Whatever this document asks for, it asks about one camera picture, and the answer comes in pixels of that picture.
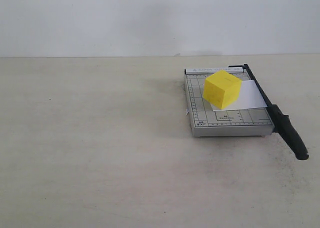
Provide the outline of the grey paper cutter base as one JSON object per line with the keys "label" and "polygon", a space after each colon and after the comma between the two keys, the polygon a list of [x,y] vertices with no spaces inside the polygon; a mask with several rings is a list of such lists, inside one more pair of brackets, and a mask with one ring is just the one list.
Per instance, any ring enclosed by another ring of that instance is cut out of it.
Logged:
{"label": "grey paper cutter base", "polygon": [[203,98],[205,79],[220,68],[186,68],[184,86],[195,137],[268,136],[274,124],[265,107],[218,110]]}

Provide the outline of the yellow cube block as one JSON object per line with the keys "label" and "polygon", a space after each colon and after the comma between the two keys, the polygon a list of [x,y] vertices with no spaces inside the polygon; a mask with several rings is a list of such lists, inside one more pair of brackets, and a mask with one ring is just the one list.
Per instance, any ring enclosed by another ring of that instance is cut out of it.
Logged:
{"label": "yellow cube block", "polygon": [[225,70],[204,79],[203,98],[219,110],[227,108],[239,97],[242,80]]}

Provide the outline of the black cutter blade arm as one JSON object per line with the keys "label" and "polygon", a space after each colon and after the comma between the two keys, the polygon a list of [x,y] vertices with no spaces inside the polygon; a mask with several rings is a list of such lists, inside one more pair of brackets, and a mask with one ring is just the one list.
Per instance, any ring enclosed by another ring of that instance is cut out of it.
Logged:
{"label": "black cutter blade arm", "polygon": [[243,68],[248,73],[249,77],[255,82],[259,92],[261,93],[267,107],[266,110],[274,124],[273,133],[278,133],[290,149],[295,154],[298,160],[305,161],[309,158],[309,152],[301,139],[298,132],[293,127],[290,118],[287,114],[283,114],[276,104],[272,104],[248,64],[229,65],[229,68]]}

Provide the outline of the white paper sheet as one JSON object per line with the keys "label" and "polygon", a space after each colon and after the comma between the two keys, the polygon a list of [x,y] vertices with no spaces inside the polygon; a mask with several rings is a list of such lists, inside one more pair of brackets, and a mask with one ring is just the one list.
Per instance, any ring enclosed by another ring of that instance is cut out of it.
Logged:
{"label": "white paper sheet", "polygon": [[213,104],[211,108],[213,111],[233,111],[266,108],[267,104],[263,99],[254,80],[242,81],[239,96],[235,102],[228,105],[226,108],[219,109]]}

